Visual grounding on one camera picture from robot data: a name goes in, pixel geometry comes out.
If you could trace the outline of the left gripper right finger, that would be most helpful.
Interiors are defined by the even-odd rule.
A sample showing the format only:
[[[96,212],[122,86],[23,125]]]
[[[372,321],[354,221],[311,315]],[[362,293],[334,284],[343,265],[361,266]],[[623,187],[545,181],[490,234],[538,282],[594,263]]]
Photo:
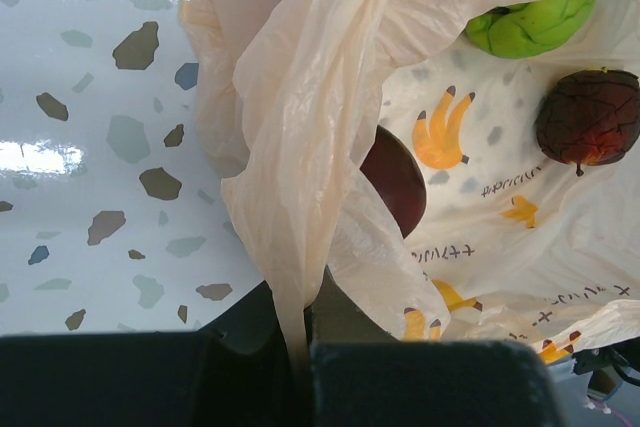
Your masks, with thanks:
[[[562,426],[547,368],[513,341],[401,342],[326,273],[305,311],[316,426]]]

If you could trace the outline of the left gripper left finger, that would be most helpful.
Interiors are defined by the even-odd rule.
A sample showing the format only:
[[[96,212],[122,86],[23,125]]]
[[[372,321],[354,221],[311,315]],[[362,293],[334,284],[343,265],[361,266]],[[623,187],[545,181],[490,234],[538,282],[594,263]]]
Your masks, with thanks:
[[[1,340],[4,426],[297,426],[265,283],[190,332]]]

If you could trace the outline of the orange banana-print plastic bag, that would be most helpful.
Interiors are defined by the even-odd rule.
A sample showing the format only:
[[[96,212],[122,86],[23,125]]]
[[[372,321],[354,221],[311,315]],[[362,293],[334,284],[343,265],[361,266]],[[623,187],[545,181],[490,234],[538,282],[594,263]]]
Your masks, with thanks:
[[[330,276],[395,339],[639,335],[639,0],[189,0],[196,128],[292,362]]]

